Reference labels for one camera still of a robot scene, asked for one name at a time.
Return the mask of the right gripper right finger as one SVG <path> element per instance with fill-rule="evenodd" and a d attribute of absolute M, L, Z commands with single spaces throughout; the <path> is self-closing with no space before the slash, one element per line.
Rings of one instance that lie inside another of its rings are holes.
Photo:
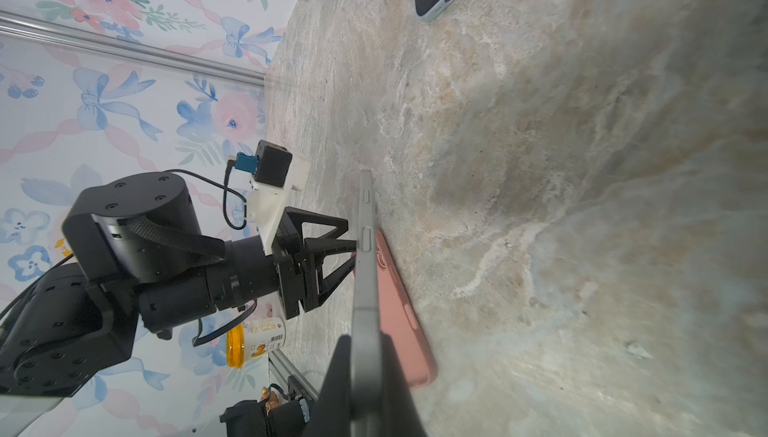
<path fill-rule="evenodd" d="M 382 333 L 382 436 L 426 437 L 392 338 Z"/>

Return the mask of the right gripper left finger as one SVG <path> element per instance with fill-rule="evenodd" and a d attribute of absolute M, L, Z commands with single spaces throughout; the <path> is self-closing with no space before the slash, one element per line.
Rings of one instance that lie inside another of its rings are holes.
<path fill-rule="evenodd" d="M 304 437 L 351 436 L 351 337 L 336 344 L 318 399 L 310 412 Z"/>

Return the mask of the pink phone case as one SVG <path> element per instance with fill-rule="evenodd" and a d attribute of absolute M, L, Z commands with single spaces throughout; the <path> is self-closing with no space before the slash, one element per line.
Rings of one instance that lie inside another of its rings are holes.
<path fill-rule="evenodd" d="M 411 388 L 430 385 L 437 364 L 399 275 L 386 238 L 376 230 L 381 330 L 388 335 Z"/>

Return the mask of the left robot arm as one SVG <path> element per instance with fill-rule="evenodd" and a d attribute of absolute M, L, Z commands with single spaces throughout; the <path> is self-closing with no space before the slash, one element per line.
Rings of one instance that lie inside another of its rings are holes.
<path fill-rule="evenodd" d="M 344 219 L 294 207 L 275 240 L 205 236 L 183 174 L 150 172 L 83 190 L 63 224 L 73 252 L 1 315 L 1 391 L 75 395 L 98 372 L 130 359 L 145 328 L 176 327 L 237 309 L 245 320 L 277 293 L 288 318 L 321 306 L 353 270 Z M 346 262 L 330 274 L 325 258 Z"/>

